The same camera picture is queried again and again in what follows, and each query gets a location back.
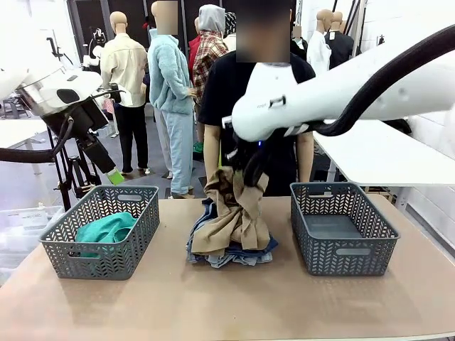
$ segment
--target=plastic basket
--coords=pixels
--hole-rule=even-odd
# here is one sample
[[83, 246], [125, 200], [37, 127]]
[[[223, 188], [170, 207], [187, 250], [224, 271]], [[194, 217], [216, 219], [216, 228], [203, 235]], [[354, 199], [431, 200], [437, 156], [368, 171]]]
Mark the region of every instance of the plastic basket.
[[352, 183], [294, 183], [291, 222], [306, 268], [315, 276], [381, 276], [397, 230]]
[[[75, 242], [81, 226], [118, 212], [138, 218], [122, 242]], [[157, 187], [103, 185], [86, 194], [40, 241], [60, 278], [121, 281], [132, 276], [158, 226]]]

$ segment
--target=light blue jacket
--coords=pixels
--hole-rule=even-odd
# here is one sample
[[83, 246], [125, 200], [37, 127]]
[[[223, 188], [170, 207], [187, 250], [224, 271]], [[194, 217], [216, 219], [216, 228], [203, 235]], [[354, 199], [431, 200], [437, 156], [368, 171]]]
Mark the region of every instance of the light blue jacket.
[[178, 49], [178, 40], [159, 35], [156, 28], [150, 30], [150, 36], [150, 103], [163, 112], [192, 114], [193, 100], [187, 90], [191, 87], [188, 63]]

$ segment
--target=red plaid shirt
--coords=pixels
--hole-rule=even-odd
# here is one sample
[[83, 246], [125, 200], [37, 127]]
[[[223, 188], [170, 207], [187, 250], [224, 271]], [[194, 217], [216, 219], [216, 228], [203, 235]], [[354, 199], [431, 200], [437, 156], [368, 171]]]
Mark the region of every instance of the red plaid shirt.
[[201, 31], [200, 45], [193, 67], [193, 84], [196, 89], [196, 103], [202, 102], [205, 82], [213, 63], [228, 53], [228, 47], [223, 42], [223, 33], [217, 31]]

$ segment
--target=white shirt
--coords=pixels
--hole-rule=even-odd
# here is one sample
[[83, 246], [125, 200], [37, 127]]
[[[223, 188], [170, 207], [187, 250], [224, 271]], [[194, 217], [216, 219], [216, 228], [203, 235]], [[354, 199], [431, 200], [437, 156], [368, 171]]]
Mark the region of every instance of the white shirt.
[[328, 71], [331, 54], [332, 50], [326, 44], [324, 35], [319, 31], [314, 31], [310, 41], [308, 42], [306, 59], [312, 66], [316, 76]]
[[236, 33], [231, 33], [226, 38], [224, 38], [223, 41], [226, 44], [227, 49], [229, 50], [229, 52], [235, 51], [235, 49], [237, 47], [237, 34]]
[[117, 83], [131, 93], [133, 105], [140, 107], [145, 103], [145, 94], [141, 91], [142, 80], [147, 64], [147, 52], [144, 46], [131, 39], [126, 33], [119, 33], [108, 41], [101, 53], [100, 68], [103, 87]]

